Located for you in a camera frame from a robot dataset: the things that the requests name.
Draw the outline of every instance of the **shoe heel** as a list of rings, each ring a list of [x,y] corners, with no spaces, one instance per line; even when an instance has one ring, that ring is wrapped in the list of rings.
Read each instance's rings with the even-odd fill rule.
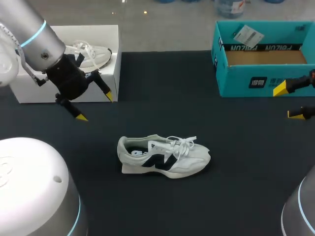
[[[148,170],[148,168],[142,167],[142,166],[131,166],[128,164],[123,164],[123,167],[122,167],[123,174],[143,174],[149,171],[150,170]]]

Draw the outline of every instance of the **black table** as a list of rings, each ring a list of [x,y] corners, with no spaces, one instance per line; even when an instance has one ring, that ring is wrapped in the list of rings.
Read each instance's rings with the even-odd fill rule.
[[[221,98],[210,52],[124,53],[120,101],[18,104],[0,89],[0,139],[32,137],[64,157],[91,236],[280,236],[281,211],[315,164],[315,120],[286,119],[314,98]],[[197,136],[211,150],[200,174],[123,175],[121,136]]]

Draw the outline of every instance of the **white shoelace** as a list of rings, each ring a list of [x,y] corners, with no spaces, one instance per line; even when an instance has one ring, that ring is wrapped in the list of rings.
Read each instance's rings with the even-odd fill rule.
[[[74,41],[73,46],[75,48],[77,48],[78,50],[85,50],[87,52],[90,60],[92,61],[94,67],[97,68],[98,70],[100,70],[100,68],[95,63],[96,53],[95,53],[93,47],[88,42],[83,41],[83,40],[76,40],[76,41]]]
[[[176,136],[167,137],[167,139],[169,139],[169,138],[175,138],[177,140],[173,140],[170,143],[174,149],[170,150],[170,151],[166,151],[166,152],[178,154],[179,155],[178,160],[180,159],[181,156],[187,156],[188,155],[189,150],[195,145],[195,143],[193,141],[197,139],[196,136],[190,137],[187,139],[182,139],[182,138],[179,138]]]

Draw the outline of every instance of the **cardboard box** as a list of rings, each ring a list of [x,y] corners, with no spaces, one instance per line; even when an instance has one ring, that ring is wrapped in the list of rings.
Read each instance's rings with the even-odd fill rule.
[[[100,72],[102,79],[112,91],[113,100],[118,101],[122,57],[118,26],[55,26],[52,29],[66,45],[72,45],[75,40],[84,40],[91,45],[104,46],[112,50],[111,60]],[[41,72],[33,73],[40,79],[46,77]],[[19,74],[10,87],[20,103],[54,103],[55,94],[58,93],[58,89],[50,81],[41,87],[36,85],[21,65]],[[91,83],[87,91],[72,102],[109,102],[109,99],[95,83]]]
[[[264,35],[250,48],[234,38],[248,26]],[[313,22],[216,22],[212,60],[222,97],[271,97],[284,79],[315,69]],[[315,96],[310,86],[286,96]]]

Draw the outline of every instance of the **teal shoe box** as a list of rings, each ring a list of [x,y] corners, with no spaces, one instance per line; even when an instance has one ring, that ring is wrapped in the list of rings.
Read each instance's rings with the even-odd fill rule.
[[[234,37],[243,26],[264,35],[253,48]],[[284,79],[315,69],[313,22],[216,22],[212,61],[222,97],[272,97]],[[315,96],[312,86],[285,96]]]

